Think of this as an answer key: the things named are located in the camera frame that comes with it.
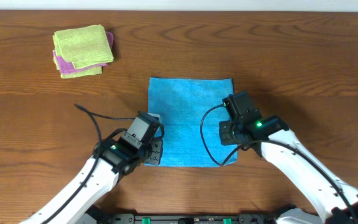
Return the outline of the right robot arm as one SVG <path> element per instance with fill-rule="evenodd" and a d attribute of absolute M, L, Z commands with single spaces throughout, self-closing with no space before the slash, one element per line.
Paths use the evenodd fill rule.
<path fill-rule="evenodd" d="M 230 118 L 219 123 L 221 144 L 253 149 L 284 173 L 317 213 L 294 208 L 281 214 L 277 223 L 358 223 L 358 189 L 312 155 L 284 120 L 262 116 L 245 91 L 227 96 L 222 106 Z"/>

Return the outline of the blue cloth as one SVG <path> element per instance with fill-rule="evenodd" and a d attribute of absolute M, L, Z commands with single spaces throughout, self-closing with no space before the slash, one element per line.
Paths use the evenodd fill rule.
<path fill-rule="evenodd" d="M 219 122 L 229 119 L 222 99 L 234 93 L 230 78 L 151 78 L 148 112 L 164 125 L 161 167 L 217 167 L 236 146 L 223 146 Z"/>

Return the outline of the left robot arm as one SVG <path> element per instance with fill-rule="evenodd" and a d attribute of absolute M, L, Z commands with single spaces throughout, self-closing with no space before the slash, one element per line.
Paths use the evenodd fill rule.
<path fill-rule="evenodd" d="M 76 223 L 102 196 L 140 164 L 157 166 L 163 151 L 160 115 L 139 112 L 128 129 L 100 139 L 83 168 L 49 203 L 24 223 Z"/>

